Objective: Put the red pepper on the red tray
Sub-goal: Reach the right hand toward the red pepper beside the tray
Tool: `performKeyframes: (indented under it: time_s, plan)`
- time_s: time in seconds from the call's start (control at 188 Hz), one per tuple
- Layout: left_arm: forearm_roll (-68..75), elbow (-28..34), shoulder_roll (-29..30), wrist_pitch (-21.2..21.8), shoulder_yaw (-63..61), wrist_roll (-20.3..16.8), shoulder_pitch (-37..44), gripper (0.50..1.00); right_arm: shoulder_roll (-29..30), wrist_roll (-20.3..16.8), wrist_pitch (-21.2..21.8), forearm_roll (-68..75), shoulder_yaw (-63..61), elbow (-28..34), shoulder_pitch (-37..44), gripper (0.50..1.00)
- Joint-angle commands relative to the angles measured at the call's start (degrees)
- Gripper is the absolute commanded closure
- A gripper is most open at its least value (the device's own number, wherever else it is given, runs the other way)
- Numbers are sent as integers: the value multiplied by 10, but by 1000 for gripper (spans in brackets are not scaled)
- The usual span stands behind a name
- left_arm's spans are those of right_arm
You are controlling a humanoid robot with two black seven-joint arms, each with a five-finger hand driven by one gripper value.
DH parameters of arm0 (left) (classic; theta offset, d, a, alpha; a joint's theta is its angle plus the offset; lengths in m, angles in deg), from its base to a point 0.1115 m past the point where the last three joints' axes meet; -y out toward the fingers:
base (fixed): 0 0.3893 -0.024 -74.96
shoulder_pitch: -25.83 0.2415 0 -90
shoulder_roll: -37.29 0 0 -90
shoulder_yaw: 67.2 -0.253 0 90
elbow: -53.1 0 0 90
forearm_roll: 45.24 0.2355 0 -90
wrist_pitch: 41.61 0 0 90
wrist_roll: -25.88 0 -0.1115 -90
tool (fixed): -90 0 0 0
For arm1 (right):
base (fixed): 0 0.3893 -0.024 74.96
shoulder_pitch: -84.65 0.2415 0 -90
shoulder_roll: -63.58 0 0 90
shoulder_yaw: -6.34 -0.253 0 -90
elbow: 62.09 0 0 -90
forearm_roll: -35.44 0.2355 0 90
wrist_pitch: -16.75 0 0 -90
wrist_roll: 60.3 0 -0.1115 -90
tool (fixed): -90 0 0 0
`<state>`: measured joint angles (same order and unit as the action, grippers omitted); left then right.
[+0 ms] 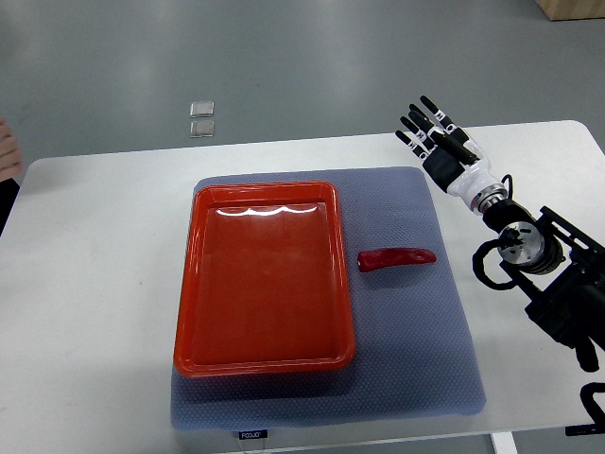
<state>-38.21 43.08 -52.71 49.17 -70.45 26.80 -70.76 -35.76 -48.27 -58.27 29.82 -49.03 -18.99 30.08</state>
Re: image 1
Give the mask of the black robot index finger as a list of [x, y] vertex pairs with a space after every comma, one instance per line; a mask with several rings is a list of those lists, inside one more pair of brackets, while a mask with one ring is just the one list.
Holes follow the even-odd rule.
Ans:
[[448, 132], [453, 133], [458, 126], [454, 123], [454, 121], [450, 118], [448, 114], [446, 114], [441, 108], [439, 108], [431, 99], [427, 96], [420, 96], [420, 101], [428, 109], [429, 112], [438, 120], [441, 126]]

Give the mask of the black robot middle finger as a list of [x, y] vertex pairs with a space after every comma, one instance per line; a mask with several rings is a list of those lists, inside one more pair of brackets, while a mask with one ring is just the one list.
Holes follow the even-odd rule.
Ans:
[[415, 104], [409, 105], [408, 116], [415, 126], [427, 136], [444, 136], [443, 130], [439, 128], [433, 121], [431, 121]]

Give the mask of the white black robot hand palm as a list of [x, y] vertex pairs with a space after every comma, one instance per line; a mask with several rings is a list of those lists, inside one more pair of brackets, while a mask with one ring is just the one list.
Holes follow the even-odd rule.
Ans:
[[491, 163], [478, 143], [461, 128], [453, 133], [443, 132], [474, 153], [475, 162], [470, 166], [462, 165], [437, 145], [423, 160], [423, 169], [438, 188], [462, 199], [469, 209], [488, 209], [504, 200], [506, 188], [492, 175]]

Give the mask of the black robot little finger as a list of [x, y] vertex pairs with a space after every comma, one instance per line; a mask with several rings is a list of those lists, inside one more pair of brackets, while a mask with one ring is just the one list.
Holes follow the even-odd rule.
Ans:
[[427, 145], [418, 137], [411, 138], [407, 133], [403, 131], [397, 130], [395, 132], [395, 136], [401, 142], [403, 142], [418, 159], [427, 159], [433, 150], [433, 146], [431, 143]]

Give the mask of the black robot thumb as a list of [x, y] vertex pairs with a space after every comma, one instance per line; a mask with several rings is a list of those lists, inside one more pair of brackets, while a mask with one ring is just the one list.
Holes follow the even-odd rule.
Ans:
[[433, 131], [432, 140], [462, 165], [470, 166], [475, 162], [475, 154], [450, 135]]

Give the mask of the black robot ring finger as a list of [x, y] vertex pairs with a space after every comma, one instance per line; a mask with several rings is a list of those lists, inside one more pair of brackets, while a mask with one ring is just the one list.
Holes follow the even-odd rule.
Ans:
[[418, 137], [421, 141], [425, 142], [427, 145], [429, 143], [432, 144], [433, 148], [437, 146], [437, 144], [424, 132], [420, 131], [415, 124], [406, 116], [400, 117], [401, 124], [413, 135], [413, 138]]

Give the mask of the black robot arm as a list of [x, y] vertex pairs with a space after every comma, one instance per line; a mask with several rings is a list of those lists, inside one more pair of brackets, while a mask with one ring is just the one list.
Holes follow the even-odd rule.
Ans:
[[472, 257], [475, 278], [498, 290], [519, 288], [528, 317], [576, 353], [580, 368], [599, 369], [604, 347], [604, 248], [553, 210], [538, 218], [513, 198], [511, 175], [497, 179], [484, 150], [427, 96], [400, 119], [397, 137], [435, 185], [457, 197], [496, 237]]

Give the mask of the person's bare hand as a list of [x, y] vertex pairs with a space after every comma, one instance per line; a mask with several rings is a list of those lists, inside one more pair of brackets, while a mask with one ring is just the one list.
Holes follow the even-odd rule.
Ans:
[[19, 176], [24, 169], [23, 153], [5, 117], [0, 125], [0, 181]]

